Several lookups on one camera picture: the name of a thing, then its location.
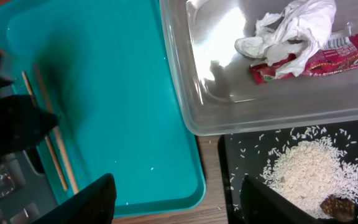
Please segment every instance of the white tissue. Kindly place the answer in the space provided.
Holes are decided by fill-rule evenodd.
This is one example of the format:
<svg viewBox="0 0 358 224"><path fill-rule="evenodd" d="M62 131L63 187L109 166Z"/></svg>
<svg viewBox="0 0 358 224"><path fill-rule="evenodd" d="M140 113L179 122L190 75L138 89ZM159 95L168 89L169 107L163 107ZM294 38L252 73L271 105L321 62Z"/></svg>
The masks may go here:
<svg viewBox="0 0 358 224"><path fill-rule="evenodd" d="M293 73L300 75L306 62L330 38L334 23L336 5L334 0L295 0L281 14L266 13L256 22L255 37L236 40L236 50L252 58L266 58L269 65L296 54L297 58L281 66L276 71L276 78ZM284 17L277 30L268 28ZM288 40L303 40L292 45Z"/></svg>

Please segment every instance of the chopstick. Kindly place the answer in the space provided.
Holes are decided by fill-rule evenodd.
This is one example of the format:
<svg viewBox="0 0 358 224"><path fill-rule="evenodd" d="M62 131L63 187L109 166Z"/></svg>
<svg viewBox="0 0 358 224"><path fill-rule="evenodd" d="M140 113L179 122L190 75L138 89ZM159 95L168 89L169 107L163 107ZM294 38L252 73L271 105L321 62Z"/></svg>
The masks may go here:
<svg viewBox="0 0 358 224"><path fill-rule="evenodd" d="M53 106L52 106L52 103L51 103L49 95L48 95L48 90L45 87L44 80L42 78L42 75L41 75L41 72L40 72L38 66L35 66L34 70L35 70L35 77L38 80L38 84L40 87L41 95L44 97L45 105L46 105L47 109L49 110L49 112L53 113ZM71 184L71 187L73 188L74 194L77 194L79 192L78 185L74 178L74 172L73 172L73 169L71 168L70 161L68 160L66 146L62 140L62 135L60 134L59 126L54 127L53 133L55 135L57 146L60 150L60 155L62 155L62 159L63 159L63 163L66 168L68 180L70 181L70 184Z"/></svg>
<svg viewBox="0 0 358 224"><path fill-rule="evenodd" d="M27 78L25 71L22 72L22 76L23 76L23 80L25 83L25 87L27 87L27 91L29 92L29 95L31 97L32 104L34 105L34 107L38 107L37 100L35 99L34 92L32 91L32 87L30 85L29 79ZM50 141L49 135L45 136L45 142L47 143L49 153L52 156L52 161L53 161L53 164L55 164L55 168L57 170L57 174L59 176L60 182L62 183L63 190L67 191L67 189L68 189L67 182L66 182L65 176L63 175L63 171L62 171L62 168L60 167L59 161L57 159L56 152L55 152L55 150L53 150L53 145L52 145L52 142Z"/></svg>

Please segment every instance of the red wrapper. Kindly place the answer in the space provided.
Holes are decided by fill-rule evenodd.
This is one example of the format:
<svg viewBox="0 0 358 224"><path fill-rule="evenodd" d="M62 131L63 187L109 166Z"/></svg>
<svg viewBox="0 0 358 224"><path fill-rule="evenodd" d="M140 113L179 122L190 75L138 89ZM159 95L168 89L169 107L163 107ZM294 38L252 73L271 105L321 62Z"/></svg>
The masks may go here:
<svg viewBox="0 0 358 224"><path fill-rule="evenodd" d="M274 63L256 65L249 68L258 84L276 80L276 70L287 62L296 59L290 54L287 59ZM330 40L324 50L319 50L306 63L301 75L323 77L358 68L358 34L350 37ZM282 75L279 79L295 77L292 73Z"/></svg>

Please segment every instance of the black cutting board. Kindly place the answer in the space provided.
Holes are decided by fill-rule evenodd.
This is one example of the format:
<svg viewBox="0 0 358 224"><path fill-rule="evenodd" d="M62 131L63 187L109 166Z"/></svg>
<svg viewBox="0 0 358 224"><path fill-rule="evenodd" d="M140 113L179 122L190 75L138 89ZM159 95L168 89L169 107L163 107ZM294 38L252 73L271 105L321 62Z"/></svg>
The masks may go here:
<svg viewBox="0 0 358 224"><path fill-rule="evenodd" d="M358 158L358 121L321 124L319 127L321 129L325 127L327 129L327 133L318 134L314 137L315 139L328 135L330 135L332 139L336 138L334 146L338 147L340 150L345 149L348 153L343 160L345 162L358 163L358 161L355 161L355 159ZM346 130L347 136L351 135L350 140L348 140L347 136L343 133L341 134L340 129ZM279 133L277 133L277 131L278 130L276 129L253 133L227 134L220 140L219 156L223 172L226 201L227 204L229 204L227 208L229 213L228 215L229 219L232 219L231 223L238 222L242 218L240 189L244 175L249 174L257 177L261 181L264 181L259 174L263 172L263 168L267 164L267 159L270 159L271 161L274 161L275 159L275 157L269 157L268 151L274 147L280 149L281 151L282 146L287 144L287 141L290 143L289 147L292 147L296 146L300 141L311 140L310 138L299 138L296 141L293 140L290 136L291 128L281 129ZM303 134L305 131L306 127L295 128L292 135L296 135L297 133ZM264 134L264 136L259 141L259 136L262 134Z"/></svg>

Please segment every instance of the pile of rice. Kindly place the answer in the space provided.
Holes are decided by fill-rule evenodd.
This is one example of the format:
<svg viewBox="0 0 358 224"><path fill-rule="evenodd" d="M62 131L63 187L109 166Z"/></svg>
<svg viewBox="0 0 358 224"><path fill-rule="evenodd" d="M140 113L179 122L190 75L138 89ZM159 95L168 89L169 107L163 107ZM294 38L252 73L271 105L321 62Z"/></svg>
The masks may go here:
<svg viewBox="0 0 358 224"><path fill-rule="evenodd" d="M270 159L260 176L271 189L315 218L327 216L320 204L329 196L358 204L358 164L341 162L345 150L333 147L330 137L302 141Z"/></svg>

